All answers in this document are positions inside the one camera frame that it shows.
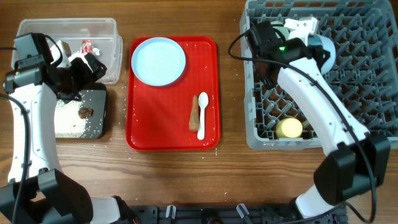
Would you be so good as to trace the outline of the red snack wrapper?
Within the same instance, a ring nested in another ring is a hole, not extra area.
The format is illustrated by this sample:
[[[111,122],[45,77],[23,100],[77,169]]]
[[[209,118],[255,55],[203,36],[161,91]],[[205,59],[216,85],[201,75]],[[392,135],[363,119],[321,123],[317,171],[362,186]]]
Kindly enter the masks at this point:
[[[83,40],[80,47],[80,52],[84,53],[92,53],[92,41],[91,40]]]

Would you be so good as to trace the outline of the light blue bowl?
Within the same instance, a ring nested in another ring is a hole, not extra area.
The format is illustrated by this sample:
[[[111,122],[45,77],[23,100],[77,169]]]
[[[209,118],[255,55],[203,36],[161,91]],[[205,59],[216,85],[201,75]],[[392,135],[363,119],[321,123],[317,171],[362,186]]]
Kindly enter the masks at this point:
[[[308,38],[308,49],[321,74],[328,73],[336,61],[336,49],[333,41],[322,35],[314,35]]]

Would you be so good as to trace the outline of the light blue plate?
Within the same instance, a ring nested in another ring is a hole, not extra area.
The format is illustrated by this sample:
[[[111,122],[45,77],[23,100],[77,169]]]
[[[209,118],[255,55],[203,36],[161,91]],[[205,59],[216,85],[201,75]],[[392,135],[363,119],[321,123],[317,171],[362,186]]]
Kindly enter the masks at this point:
[[[182,47],[166,37],[153,37],[140,43],[132,53],[131,69],[146,85],[166,86],[178,80],[187,57]]]

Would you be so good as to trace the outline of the yellow plastic cup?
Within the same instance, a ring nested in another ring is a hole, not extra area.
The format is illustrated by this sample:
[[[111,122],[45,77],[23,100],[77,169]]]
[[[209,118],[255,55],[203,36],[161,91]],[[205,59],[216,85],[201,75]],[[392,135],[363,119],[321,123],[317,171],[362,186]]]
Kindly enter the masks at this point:
[[[278,138],[299,138],[302,135],[302,123],[296,118],[285,118],[276,126]]]

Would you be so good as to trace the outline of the green bowl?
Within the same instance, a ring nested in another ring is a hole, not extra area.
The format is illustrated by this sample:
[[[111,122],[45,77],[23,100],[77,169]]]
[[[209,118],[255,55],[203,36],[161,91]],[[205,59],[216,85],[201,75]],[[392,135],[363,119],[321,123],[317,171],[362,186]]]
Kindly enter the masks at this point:
[[[289,38],[289,30],[284,27],[282,22],[272,21],[271,25],[273,26],[278,38],[284,40],[287,40]]]

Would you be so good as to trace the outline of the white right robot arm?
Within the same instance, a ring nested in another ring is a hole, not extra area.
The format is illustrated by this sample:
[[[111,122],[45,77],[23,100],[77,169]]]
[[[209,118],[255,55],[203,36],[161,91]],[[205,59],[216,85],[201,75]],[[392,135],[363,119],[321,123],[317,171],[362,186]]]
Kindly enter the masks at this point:
[[[303,219],[315,218],[384,182],[390,153],[385,135],[372,134],[345,107],[323,75],[336,59],[333,42],[318,34],[315,18],[250,23],[244,36],[249,60],[268,88],[281,87],[316,132],[325,160],[313,185],[295,199]]]

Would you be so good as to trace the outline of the brown food stick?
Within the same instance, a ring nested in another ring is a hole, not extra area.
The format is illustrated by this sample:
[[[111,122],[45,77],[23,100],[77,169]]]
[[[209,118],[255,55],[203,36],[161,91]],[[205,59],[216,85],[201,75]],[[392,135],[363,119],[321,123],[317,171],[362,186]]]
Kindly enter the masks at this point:
[[[190,119],[189,119],[188,127],[191,132],[197,132],[200,127],[199,105],[198,105],[198,96],[197,95],[193,96],[192,109],[190,112]]]

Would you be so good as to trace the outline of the brown food scrap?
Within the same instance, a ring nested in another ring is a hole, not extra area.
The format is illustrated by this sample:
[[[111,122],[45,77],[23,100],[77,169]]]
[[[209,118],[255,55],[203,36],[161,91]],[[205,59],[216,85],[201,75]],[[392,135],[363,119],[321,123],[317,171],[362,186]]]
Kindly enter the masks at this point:
[[[93,109],[91,108],[80,108],[78,111],[78,115],[81,119],[86,119],[92,117]]]

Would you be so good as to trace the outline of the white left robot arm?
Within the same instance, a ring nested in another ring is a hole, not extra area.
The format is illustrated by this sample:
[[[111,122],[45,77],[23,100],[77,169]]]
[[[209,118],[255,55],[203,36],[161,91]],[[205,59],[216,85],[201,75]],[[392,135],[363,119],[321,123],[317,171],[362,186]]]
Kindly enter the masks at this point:
[[[60,168],[54,115],[58,100],[79,100],[106,73],[92,54],[54,58],[50,36],[15,38],[19,59],[6,74],[2,98],[13,110],[14,150],[1,213],[12,223],[129,223],[134,214],[118,196],[93,198]]]

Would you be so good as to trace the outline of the white rice pile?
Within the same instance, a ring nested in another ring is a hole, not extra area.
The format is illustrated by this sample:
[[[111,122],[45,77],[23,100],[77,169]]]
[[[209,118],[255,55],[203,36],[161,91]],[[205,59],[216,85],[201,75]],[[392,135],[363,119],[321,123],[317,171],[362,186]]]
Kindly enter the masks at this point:
[[[86,130],[86,119],[79,116],[79,110],[83,103],[80,101],[70,101],[64,103],[57,101],[55,107],[54,126],[56,138],[80,138]]]

